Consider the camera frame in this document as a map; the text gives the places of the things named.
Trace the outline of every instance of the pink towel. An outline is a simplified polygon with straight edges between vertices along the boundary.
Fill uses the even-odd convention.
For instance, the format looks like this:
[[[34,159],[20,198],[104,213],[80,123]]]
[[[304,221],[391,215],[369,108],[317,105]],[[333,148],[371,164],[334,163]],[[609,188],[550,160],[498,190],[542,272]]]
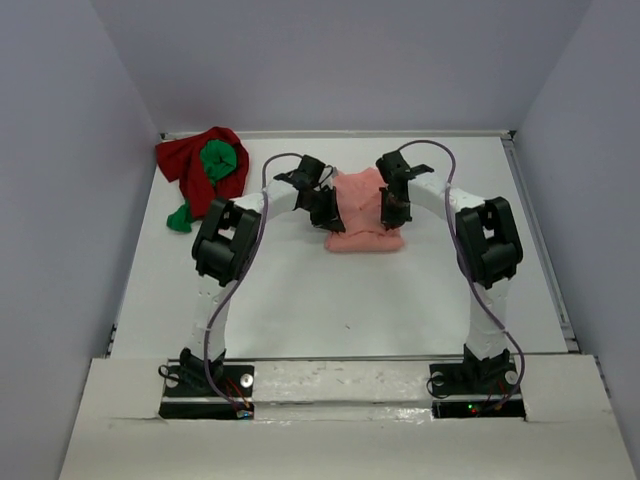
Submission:
[[[331,252],[391,252],[404,246],[400,230],[385,230],[380,223],[382,195],[386,186],[380,172],[367,168],[333,179],[340,217],[346,232],[330,233],[325,247]]]

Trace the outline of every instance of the white platform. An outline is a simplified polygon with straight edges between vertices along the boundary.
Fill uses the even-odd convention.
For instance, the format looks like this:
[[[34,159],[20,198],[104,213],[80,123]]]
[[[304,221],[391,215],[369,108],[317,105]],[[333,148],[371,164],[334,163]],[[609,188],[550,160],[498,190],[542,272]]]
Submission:
[[[271,155],[313,155],[345,172],[373,166],[381,154],[412,138],[243,139],[251,156],[247,192],[259,189]],[[458,157],[457,186],[507,198],[525,258],[508,299],[507,324],[526,352],[565,352],[554,299],[498,137],[439,138]],[[448,157],[417,145],[410,164],[426,163],[446,177]],[[269,175],[295,168],[276,161]],[[156,171],[131,276],[118,321],[114,358],[175,357],[191,331],[197,294],[191,245],[165,220],[182,203],[177,184]],[[227,327],[229,357],[294,358],[460,354],[467,335],[469,293],[446,225],[413,208],[403,227],[404,251],[336,255],[326,232],[294,212],[270,222],[246,283],[234,298]]]
[[[588,356],[527,357],[526,422],[432,420],[423,361],[256,362],[255,420],[166,421],[162,361],[93,362],[61,480],[635,478]]]

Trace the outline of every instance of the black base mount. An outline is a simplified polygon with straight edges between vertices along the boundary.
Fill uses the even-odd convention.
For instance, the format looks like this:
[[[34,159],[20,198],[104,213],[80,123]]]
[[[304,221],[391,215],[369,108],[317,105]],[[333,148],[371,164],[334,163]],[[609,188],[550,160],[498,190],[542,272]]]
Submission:
[[[435,398],[450,395],[500,395],[513,388],[517,378],[516,367],[510,361],[508,350],[493,358],[478,360],[464,347],[462,362],[434,363],[429,366],[431,376],[427,382]]]
[[[220,398],[207,382],[204,363],[185,348],[178,364],[161,365],[158,373],[166,381],[160,405],[165,419],[245,420],[253,418],[253,365],[226,363],[224,353],[209,362],[209,372],[218,389],[233,403]]]

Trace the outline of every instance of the white wall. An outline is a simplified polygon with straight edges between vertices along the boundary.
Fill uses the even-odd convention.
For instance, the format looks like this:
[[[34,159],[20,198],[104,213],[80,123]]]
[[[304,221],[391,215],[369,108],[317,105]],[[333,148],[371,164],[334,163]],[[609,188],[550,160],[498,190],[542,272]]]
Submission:
[[[517,135],[578,340],[640,468],[640,2],[595,0]]]
[[[590,0],[92,0],[161,131],[515,128]]]
[[[156,129],[86,0],[5,2],[0,65],[0,476],[47,480],[118,308]]]

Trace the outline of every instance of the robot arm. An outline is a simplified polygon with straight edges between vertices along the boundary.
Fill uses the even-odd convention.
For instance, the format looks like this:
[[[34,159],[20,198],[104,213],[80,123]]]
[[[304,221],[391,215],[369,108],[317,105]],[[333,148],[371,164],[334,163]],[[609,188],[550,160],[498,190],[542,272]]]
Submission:
[[[264,212],[264,194],[268,199],[265,222],[302,208],[309,211],[314,226],[344,231],[332,188],[332,173],[332,167],[305,155],[296,170],[277,175],[262,192],[212,202],[192,248],[200,275],[199,292],[192,334],[180,354],[181,365],[194,375],[204,367],[198,357],[204,352],[207,323],[234,290],[255,246]],[[228,312],[229,303],[219,312],[209,335],[208,358],[213,362],[214,379],[222,372]]]
[[[411,221],[411,204],[449,221],[445,199],[447,184],[433,173],[432,168],[426,165],[409,167],[399,151],[383,155],[376,166],[387,183],[387,187],[381,189],[381,222],[387,228],[397,228]],[[449,202],[454,222],[452,234],[469,270],[465,276],[475,284],[475,291],[484,305],[497,318],[503,319],[509,281],[523,257],[509,202],[501,197],[486,200],[454,187],[449,189]],[[460,258],[458,264],[465,273]],[[432,372],[446,372],[439,384],[434,385],[434,392],[440,387],[443,395],[452,391],[478,393],[513,370],[505,332],[487,315],[473,294],[464,360],[458,367],[452,364],[433,366]]]

